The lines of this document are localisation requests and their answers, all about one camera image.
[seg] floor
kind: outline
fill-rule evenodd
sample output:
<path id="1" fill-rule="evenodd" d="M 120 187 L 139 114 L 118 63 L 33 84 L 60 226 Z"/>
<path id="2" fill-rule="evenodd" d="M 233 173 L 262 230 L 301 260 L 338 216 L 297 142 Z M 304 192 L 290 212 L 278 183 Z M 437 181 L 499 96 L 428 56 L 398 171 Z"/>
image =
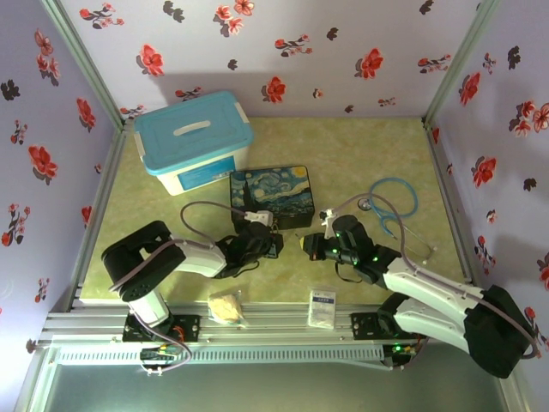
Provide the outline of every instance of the floor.
<path id="1" fill-rule="evenodd" d="M 408 181 L 417 191 L 419 211 L 406 219 L 406 224 L 437 247 L 426 267 L 462 281 L 428 143 L 418 118 L 251 118 L 250 123 L 255 131 L 250 167 L 307 166 L 317 212 L 367 191 L 381 178 L 396 176 Z M 411 209 L 412 198 L 402 186 L 386 184 L 377 192 L 400 211 Z M 179 221 L 179 210 L 195 200 L 228 204 L 228 179 L 171 197 L 157 178 L 147 175 L 133 139 L 128 139 L 82 298 L 117 298 L 107 291 L 112 281 L 100 254 L 153 220 L 164 221 L 179 236 L 200 240 Z M 382 232 L 371 211 L 363 212 L 349 205 L 347 213 L 359 217 L 376 243 L 397 247 L 397 242 Z M 230 216 L 223 209 L 190 208 L 188 218 L 194 227 L 216 239 L 234 233 Z M 338 279 L 331 262 L 310 262 L 300 250 L 299 237 L 322 229 L 315 218 L 312 227 L 284 231 L 281 256 L 276 260 L 263 259 L 259 269 L 237 279 L 212 280 L 197 274 L 173 273 L 160 285 L 160 291 L 170 302 L 206 300 L 211 293 L 223 290 L 240 290 L 243 301 L 249 302 L 305 302 L 311 287 L 327 286 L 336 290 L 338 303 L 382 303 L 390 292 L 364 283 L 345 283 Z M 408 236 L 407 242 L 423 254 L 425 246 L 418 240 Z M 411 253 L 410 257 L 421 263 L 419 256 Z M 341 274 L 355 276 L 349 267 L 343 267 Z"/>

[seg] floral wallpaper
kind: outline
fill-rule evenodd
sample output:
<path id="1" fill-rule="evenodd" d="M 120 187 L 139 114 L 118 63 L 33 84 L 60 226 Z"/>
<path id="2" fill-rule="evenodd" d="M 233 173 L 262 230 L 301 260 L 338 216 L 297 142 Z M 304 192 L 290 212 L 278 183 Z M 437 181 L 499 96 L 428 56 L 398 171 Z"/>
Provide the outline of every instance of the floral wallpaper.
<path id="1" fill-rule="evenodd" d="M 0 374 L 0 410 L 8 411 L 45 317 L 70 285 L 114 126 L 42 5 L 20 0 L 2 11 L 0 351 L 9 373 Z"/>
<path id="2" fill-rule="evenodd" d="M 251 116 L 364 117 L 426 113 L 479 0 L 60 3 L 124 118 L 220 90 Z"/>
<path id="3" fill-rule="evenodd" d="M 437 2 L 431 6 L 434 11 Z M 537 359 L 519 367 L 539 410 L 549 405 L 545 6 L 544 0 L 500 3 L 432 133 L 437 158 L 449 170 L 445 183 L 460 200 L 455 213 L 479 278 L 506 288 L 536 334 Z"/>

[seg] plastic storage box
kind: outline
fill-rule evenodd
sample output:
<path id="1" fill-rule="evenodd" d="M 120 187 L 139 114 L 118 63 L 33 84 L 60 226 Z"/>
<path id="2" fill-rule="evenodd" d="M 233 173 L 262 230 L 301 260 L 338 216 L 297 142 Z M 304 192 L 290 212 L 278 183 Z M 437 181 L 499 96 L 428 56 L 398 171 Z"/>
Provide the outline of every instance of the plastic storage box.
<path id="1" fill-rule="evenodd" d="M 138 117 L 137 150 L 147 170 L 175 196 L 248 166 L 253 131 L 229 92 L 208 94 Z"/>

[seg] gray cable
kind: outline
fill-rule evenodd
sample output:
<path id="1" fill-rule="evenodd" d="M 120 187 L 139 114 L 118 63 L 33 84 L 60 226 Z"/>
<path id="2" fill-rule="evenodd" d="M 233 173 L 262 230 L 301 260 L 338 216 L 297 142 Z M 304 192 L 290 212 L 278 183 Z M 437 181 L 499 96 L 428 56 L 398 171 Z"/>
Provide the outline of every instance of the gray cable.
<path id="1" fill-rule="evenodd" d="M 369 367 L 371 369 L 377 369 L 378 371 L 391 372 L 392 367 L 387 367 L 384 364 L 376 365 L 375 363 L 369 363 L 361 360 L 338 360 L 336 363 L 341 363 L 343 365 L 352 365 L 354 367 Z"/>
<path id="2" fill-rule="evenodd" d="M 181 222 L 193 233 L 196 233 L 196 234 L 199 234 L 201 235 L 202 237 L 208 239 L 210 241 L 210 245 L 204 245 L 202 243 L 198 243 L 198 242 L 195 242 L 193 240 L 183 240 L 183 239 L 173 239 L 173 240 L 168 240 L 165 244 L 161 245 L 158 249 L 156 249 L 153 253 L 151 253 L 144 261 L 142 261 L 140 264 L 138 264 L 134 269 L 132 269 L 130 271 L 130 273 L 128 273 L 127 275 L 125 275 L 124 277 L 118 279 L 118 281 L 116 283 L 114 283 L 110 288 L 109 288 L 109 292 L 116 292 L 118 291 L 127 281 L 129 281 L 132 277 L 134 277 L 135 275 L 137 275 L 145 266 L 147 266 L 151 260 L 153 260 L 154 258 L 156 258 L 162 251 L 164 251 L 168 246 L 171 246 L 171 245 L 176 245 L 178 243 L 186 243 L 186 244 L 189 244 L 189 245 L 194 245 L 196 247 L 201 247 L 202 249 L 212 249 L 213 247 L 215 247 L 215 240 L 214 238 L 208 236 L 207 234 L 205 233 L 202 233 L 202 232 L 199 232 L 197 231 L 196 229 L 192 228 L 189 223 L 187 223 L 187 221 L 184 219 L 184 216 L 183 216 L 183 213 L 185 212 L 185 210 L 189 207 L 189 206 L 192 206 L 193 204 L 210 204 L 210 205 L 213 205 L 213 206 L 219 206 L 223 209 L 228 209 L 228 210 L 231 210 L 235 213 L 238 213 L 239 215 L 246 215 L 245 212 L 243 212 L 242 210 L 238 210 L 238 209 L 235 209 L 235 208 L 231 208 L 230 206 L 226 206 L 224 204 L 221 204 L 221 203 L 217 203 L 217 202 L 210 202 L 210 201 L 206 201 L 206 200 L 200 200 L 200 201 L 196 201 L 196 202 L 191 202 L 191 203 L 187 203 L 185 204 L 185 206 L 183 206 L 183 208 L 181 208 L 181 211 L 179 212 L 179 215 L 181 216 Z"/>
<path id="3" fill-rule="evenodd" d="M 221 203 L 217 203 L 217 202 L 210 202 L 208 200 L 198 200 L 196 202 L 190 202 L 190 203 L 187 203 L 185 204 L 185 206 L 183 206 L 183 208 L 181 208 L 181 211 L 179 212 L 179 217 L 181 217 L 181 222 L 185 225 L 185 227 L 187 227 L 192 233 L 195 233 L 195 234 L 198 234 L 200 236 L 202 236 L 203 238 L 206 238 L 209 240 L 209 243 L 210 243 L 210 249 L 213 248 L 215 246 L 215 239 L 212 238 L 211 236 L 203 233 L 203 232 L 200 232 L 196 229 L 194 229 L 193 227 L 190 226 L 189 223 L 187 223 L 187 221 L 185 220 L 184 218 L 184 212 L 185 210 L 187 210 L 187 208 L 189 208 L 190 206 L 193 206 L 195 204 L 209 204 L 209 205 L 212 205 L 212 206 L 217 206 L 217 207 L 220 207 L 220 208 L 223 208 L 223 209 L 227 209 L 227 210 L 230 210 L 234 213 L 238 213 L 239 215 L 242 215 L 242 216 L 245 216 L 246 213 L 243 212 L 242 210 L 239 210 L 239 209 L 235 209 L 235 208 L 232 208 L 231 206 L 226 206 L 225 204 L 221 204 Z"/>
<path id="4" fill-rule="evenodd" d="M 453 286 L 451 284 L 448 284 L 446 282 L 442 282 L 442 281 L 440 281 L 440 280 L 438 280 L 438 279 L 436 279 L 432 276 L 429 276 L 429 274 L 422 271 L 420 267 L 413 264 L 413 262 L 406 255 L 406 249 L 404 247 L 404 243 L 405 243 L 404 237 L 406 235 L 405 230 L 404 230 L 404 223 L 402 222 L 401 216 L 396 211 L 395 206 L 393 206 L 393 204 L 391 202 L 389 202 L 387 199 L 377 195 L 376 193 L 370 193 L 370 192 L 360 193 L 359 195 L 351 197 L 350 199 L 348 199 L 345 202 L 343 202 L 342 204 L 340 204 L 337 208 L 334 209 L 334 212 L 338 213 L 345 206 L 347 206 L 350 202 L 354 202 L 354 201 L 357 201 L 357 200 L 365 198 L 365 197 L 375 197 L 375 198 L 381 200 L 383 203 L 385 203 L 387 206 L 389 206 L 391 211 L 395 214 L 396 220 L 398 221 L 398 226 L 401 230 L 401 255 L 402 255 L 402 260 L 404 261 L 406 266 L 408 268 L 410 268 L 410 270 L 412 270 L 415 274 L 419 274 L 419 275 L 423 276 L 424 278 L 429 279 L 432 282 L 435 282 L 439 286 L 450 288 L 458 294 L 465 294 L 465 296 L 468 296 L 469 298 L 474 300 L 476 303 L 490 309 L 492 312 L 496 313 L 498 316 L 505 319 L 515 329 L 517 329 L 519 332 L 521 332 L 521 334 L 528 339 L 528 341 L 530 342 L 530 345 L 532 346 L 532 352 L 530 354 L 524 354 L 522 356 L 523 359 L 532 359 L 539 353 L 538 343 L 536 342 L 536 340 L 532 336 L 530 336 L 530 334 L 528 332 L 526 332 L 526 330 L 522 326 L 520 326 L 518 324 L 518 322 L 516 322 L 513 318 L 511 318 L 509 315 L 507 315 L 507 313 L 501 311 L 500 309 L 495 307 L 493 304 L 491 304 L 489 302 L 486 302 L 485 300 L 482 300 L 481 298 L 478 298 L 477 296 L 474 296 L 473 294 L 469 294 L 469 293 L 467 293 L 467 292 L 465 292 L 465 291 L 463 291 L 459 288 L 456 288 L 455 286 Z"/>
<path id="5" fill-rule="evenodd" d="M 180 341 L 176 341 L 175 339 L 169 337 L 168 335 L 164 335 L 163 333 L 161 332 L 158 332 L 157 330 L 154 330 L 153 328 L 151 328 L 143 319 L 141 319 L 139 317 L 139 315 L 135 312 L 133 312 L 133 315 L 136 317 L 137 319 L 137 322 L 139 322 L 141 324 L 141 326 L 143 328 L 145 328 L 146 330 L 148 330 L 150 333 L 152 333 L 153 335 L 156 335 L 158 337 L 161 337 L 162 339 L 164 339 L 164 341 L 166 342 L 169 342 L 169 343 L 172 343 L 174 345 L 177 345 L 179 346 L 183 351 L 186 351 L 189 356 L 187 356 L 186 358 L 184 358 L 183 356 L 183 351 L 181 352 L 181 357 L 183 358 L 183 360 L 181 360 L 180 362 L 176 363 L 175 365 L 170 365 L 170 366 L 167 366 L 167 367 L 162 367 L 159 371 L 155 371 L 152 367 L 147 369 L 143 364 L 141 365 L 141 367 L 143 369 L 145 369 L 148 373 L 156 373 L 156 374 L 162 374 L 164 372 L 168 372 L 168 371 L 171 371 L 173 369 L 176 369 L 178 367 L 182 367 L 185 363 L 189 363 L 190 360 L 192 359 L 192 352 L 190 351 L 190 348 L 185 345 L 183 342 L 180 342 Z"/>
<path id="6" fill-rule="evenodd" d="M 191 242 L 189 240 L 183 240 L 183 239 L 174 239 L 174 240 L 168 240 L 165 244 L 161 245 L 158 249 L 156 249 L 153 253 L 151 253 L 145 260 L 143 260 L 140 264 L 138 264 L 134 269 L 130 271 L 127 275 L 124 277 L 121 277 L 117 280 L 116 283 L 114 283 L 110 288 L 109 292 L 117 292 L 127 281 L 129 281 L 132 277 L 137 275 L 145 266 L 149 264 L 151 260 L 156 258 L 164 249 L 171 245 L 176 245 L 177 243 L 192 243 L 195 244 L 195 242 Z"/>

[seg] white box handle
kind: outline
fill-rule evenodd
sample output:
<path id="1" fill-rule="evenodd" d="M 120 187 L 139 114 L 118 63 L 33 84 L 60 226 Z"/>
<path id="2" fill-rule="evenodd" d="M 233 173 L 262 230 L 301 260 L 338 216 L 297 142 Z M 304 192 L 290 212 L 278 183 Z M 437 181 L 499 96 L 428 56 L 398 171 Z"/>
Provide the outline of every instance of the white box handle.
<path id="1" fill-rule="evenodd" d="M 209 120 L 204 120 L 203 122 L 196 122 L 196 123 L 192 123 L 192 124 L 187 124 L 186 126 L 183 126 L 183 127 L 180 127 L 179 129 L 174 130 L 173 135 L 174 136 L 181 136 L 181 135 L 184 135 L 185 133 L 189 133 L 190 131 L 198 130 L 198 129 L 204 129 L 204 128 L 209 127 L 209 126 L 211 126 L 211 122 Z"/>

